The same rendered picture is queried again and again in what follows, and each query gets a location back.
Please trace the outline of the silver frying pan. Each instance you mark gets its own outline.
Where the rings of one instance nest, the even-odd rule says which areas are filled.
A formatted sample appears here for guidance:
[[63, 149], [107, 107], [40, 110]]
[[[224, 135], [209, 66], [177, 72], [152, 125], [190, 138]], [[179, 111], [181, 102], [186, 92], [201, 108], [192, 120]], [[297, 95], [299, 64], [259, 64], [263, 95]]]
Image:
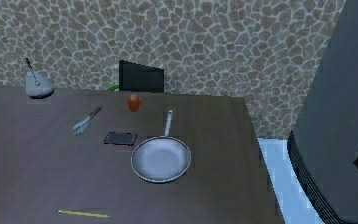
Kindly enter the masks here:
[[189, 147], [170, 135], [173, 114], [172, 110], [167, 112], [162, 136], [142, 141], [131, 154], [131, 168], [144, 181], [156, 184], [175, 181], [182, 177], [191, 165]]

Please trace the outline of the black chair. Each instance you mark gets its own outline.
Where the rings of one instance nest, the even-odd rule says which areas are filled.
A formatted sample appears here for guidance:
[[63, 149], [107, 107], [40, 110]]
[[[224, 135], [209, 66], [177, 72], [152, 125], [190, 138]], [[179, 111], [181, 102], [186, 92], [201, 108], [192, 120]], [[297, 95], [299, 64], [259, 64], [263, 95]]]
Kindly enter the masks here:
[[164, 92], [164, 70], [125, 60], [119, 61], [119, 90]]

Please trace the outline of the black phone with red edge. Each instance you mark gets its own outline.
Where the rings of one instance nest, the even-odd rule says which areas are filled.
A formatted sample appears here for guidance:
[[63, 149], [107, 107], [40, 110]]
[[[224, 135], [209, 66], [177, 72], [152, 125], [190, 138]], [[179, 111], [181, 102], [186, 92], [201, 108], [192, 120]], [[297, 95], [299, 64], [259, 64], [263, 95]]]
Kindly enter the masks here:
[[104, 139], [105, 144], [133, 146], [137, 138], [136, 133], [109, 132]]

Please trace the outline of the dark brown table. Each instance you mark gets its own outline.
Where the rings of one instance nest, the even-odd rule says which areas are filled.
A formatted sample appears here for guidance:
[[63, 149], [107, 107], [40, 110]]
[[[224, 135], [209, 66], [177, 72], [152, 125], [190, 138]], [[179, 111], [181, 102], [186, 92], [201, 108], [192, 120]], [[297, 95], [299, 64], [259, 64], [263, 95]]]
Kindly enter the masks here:
[[[0, 224], [285, 224], [243, 99], [144, 93], [136, 112], [127, 99], [58, 89], [33, 100], [0, 87]], [[72, 127], [99, 106], [75, 136]], [[104, 139], [160, 136], [169, 110], [170, 134], [192, 163], [179, 180], [152, 184], [134, 174], [130, 147]]]

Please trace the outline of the yellow pencil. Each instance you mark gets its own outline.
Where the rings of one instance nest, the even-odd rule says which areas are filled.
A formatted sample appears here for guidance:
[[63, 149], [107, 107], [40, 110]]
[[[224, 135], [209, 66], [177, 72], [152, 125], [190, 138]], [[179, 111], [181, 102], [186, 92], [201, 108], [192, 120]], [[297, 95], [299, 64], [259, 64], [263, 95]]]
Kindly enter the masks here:
[[67, 215], [96, 217], [96, 218], [110, 218], [109, 215], [100, 214], [100, 213], [81, 212], [81, 211], [72, 211], [72, 210], [57, 210], [56, 212], [59, 214], [67, 214]]

